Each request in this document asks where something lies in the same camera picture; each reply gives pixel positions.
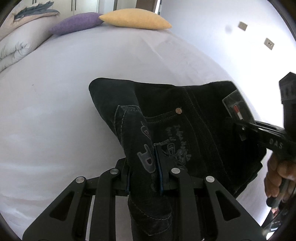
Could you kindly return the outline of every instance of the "black metal bracket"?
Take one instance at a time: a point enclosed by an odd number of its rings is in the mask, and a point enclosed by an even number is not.
[[[178,197],[178,240],[263,241],[262,228],[213,177],[191,177],[174,168],[155,147],[160,190]],[[30,225],[23,241],[85,241],[92,196],[95,195],[90,241],[115,241],[115,196],[129,194],[125,159],[100,177],[76,178]]]
[[[259,121],[255,123],[235,121],[233,124],[235,132],[243,139],[250,138],[286,160],[295,159],[296,142],[291,139],[285,129]]]
[[[23,241],[85,241],[93,195],[90,240],[115,240],[115,196],[128,193],[125,158],[100,177],[78,177],[28,227]]]

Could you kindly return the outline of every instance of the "yellow pillow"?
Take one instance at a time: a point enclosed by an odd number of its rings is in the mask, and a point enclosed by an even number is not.
[[[167,29],[172,27],[167,20],[158,14],[140,8],[120,9],[101,15],[99,18],[118,27],[141,29]]]

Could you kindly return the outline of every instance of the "jeans stitching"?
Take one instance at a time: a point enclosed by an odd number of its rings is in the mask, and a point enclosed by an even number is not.
[[[192,130],[194,131],[194,129],[193,129],[193,126],[191,125],[191,123],[190,123],[190,121],[188,120],[188,118],[187,118],[187,116],[186,116],[186,115],[185,115],[185,117],[186,117],[186,119],[187,119],[188,123],[190,124],[190,126],[191,126]],[[194,134],[194,137],[195,137],[195,141],[196,141],[196,143],[197,143],[197,149],[198,149],[198,153],[199,153],[199,155],[201,156],[201,153],[200,153],[200,147],[199,147],[199,145],[198,145],[197,137],[196,137],[196,135],[195,135],[195,134]]]
[[[170,224],[168,225],[168,227],[167,227],[166,229],[164,229],[164,230],[162,230],[162,231],[160,231],[160,232],[158,232],[158,233],[153,233],[153,234],[150,234],[150,233],[146,232],[146,230],[144,230],[144,229],[143,229],[140,225],[138,225],[137,223],[136,223],[136,225],[139,226],[139,227],[142,229],[142,231],[143,231],[144,233],[146,233],[148,236],[153,236],[153,235],[161,234],[161,233],[167,231],[167,230],[169,229],[169,227],[172,225],[172,223],[173,223],[173,219],[170,221]]]
[[[123,119],[126,115],[126,110],[124,111],[124,114],[123,114],[123,117],[122,117],[122,120],[121,120],[121,127],[120,127],[120,143],[122,145],[122,125],[123,125]]]
[[[194,99],[195,99],[195,101],[196,101],[197,106],[199,107],[200,111],[202,112],[202,110],[201,110],[201,108],[200,108],[200,106],[199,106],[199,104],[198,104],[198,102],[197,102],[197,100],[196,100],[196,98],[195,98],[194,95],[193,95],[193,97],[194,97]],[[208,131],[209,131],[209,133],[210,133],[210,136],[211,136],[211,138],[212,138],[212,140],[213,140],[213,143],[214,143],[214,145],[215,145],[215,148],[216,148],[216,150],[217,150],[217,153],[218,153],[219,159],[220,159],[220,161],[221,161],[221,163],[222,163],[222,166],[223,166],[223,168],[224,168],[223,162],[222,162],[221,157],[220,157],[220,153],[219,153],[219,151],[218,151],[218,148],[217,148],[217,146],[216,146],[216,143],[215,143],[215,141],[214,141],[214,138],[213,138],[213,136],[212,136],[212,133],[210,132],[210,130],[209,130],[209,128],[208,128],[208,126],[207,126],[206,124],[205,124],[205,126],[207,127],[207,129],[208,129]]]
[[[163,144],[166,144],[169,141],[170,141],[169,139],[166,139],[165,141],[162,141],[162,142],[153,143],[153,146],[163,145]]]
[[[170,117],[168,117],[168,118],[165,118],[165,119],[162,119],[162,120],[159,120],[159,121],[155,121],[155,122],[147,122],[147,123],[149,123],[149,124],[158,123],[158,122],[161,122],[161,121],[165,121],[165,120],[171,119],[171,118],[173,118],[174,116],[176,116],[176,115],[170,116]]]
[[[158,117],[158,116],[162,116],[162,115],[166,115],[166,114],[170,114],[172,111],[169,111],[169,112],[166,112],[166,113],[163,113],[163,114],[160,114],[160,115],[156,115],[156,116],[152,116],[152,117],[146,117],[146,119],[149,119],[149,118],[155,118],[155,117]]]
[[[194,105],[193,105],[193,103],[192,103],[192,101],[191,101],[191,98],[190,98],[189,94],[187,93],[187,90],[185,89],[185,87],[183,87],[183,88],[184,88],[186,94],[188,95],[188,98],[189,98],[189,100],[190,100],[190,102],[191,102],[191,104],[192,104],[192,106],[193,106],[193,108],[194,108],[196,114],[198,115],[199,119],[202,120],[202,118],[201,118],[200,115],[198,114],[197,110],[195,109],[195,107],[194,107]],[[209,148],[209,144],[208,144],[207,138],[205,137],[205,134],[204,134],[202,131],[200,131],[199,128],[197,128],[197,131],[198,131],[198,133],[199,133],[199,134],[202,136],[202,138],[203,138],[203,144],[206,144],[206,145],[205,145],[205,151],[206,151],[207,157],[208,157],[209,159],[211,159],[211,158],[212,158],[212,155],[211,155],[211,151],[208,149],[208,148]]]
[[[139,109],[141,109],[139,106],[134,105],[134,104],[132,104],[132,105],[123,105],[123,106],[135,106],[135,107],[138,107]]]
[[[155,220],[168,220],[171,216],[172,216],[172,212],[170,213],[170,215],[167,217],[167,218],[154,218],[154,217],[151,217],[147,214],[145,214],[133,201],[132,199],[130,198],[130,201],[133,203],[133,205],[135,205],[135,207],[141,212],[143,213],[145,216],[151,218],[151,219],[155,219]]]
[[[118,135],[117,135],[115,123],[116,123],[116,116],[117,116],[116,114],[117,114],[117,111],[118,111],[118,108],[119,107],[120,107],[120,105],[118,105],[117,108],[116,108],[116,111],[114,113],[114,122],[113,122],[114,130],[115,130],[115,135],[117,136],[117,138],[118,138]]]

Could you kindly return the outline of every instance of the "folded blanket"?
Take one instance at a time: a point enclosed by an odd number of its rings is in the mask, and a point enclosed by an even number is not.
[[[32,7],[21,7],[19,5],[11,11],[3,24],[0,26],[0,40],[12,33],[18,27],[37,18],[59,15],[59,11],[48,9],[53,2],[39,3]]]
[[[57,16],[38,18],[26,23],[0,41],[0,72],[33,52],[47,40]]]

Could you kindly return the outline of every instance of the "purple pillow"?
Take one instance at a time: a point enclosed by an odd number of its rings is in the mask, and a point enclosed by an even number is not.
[[[93,28],[103,23],[103,21],[99,19],[99,16],[101,16],[101,14],[96,12],[76,14],[64,19],[57,25],[53,26],[49,31],[52,34],[63,35]]]

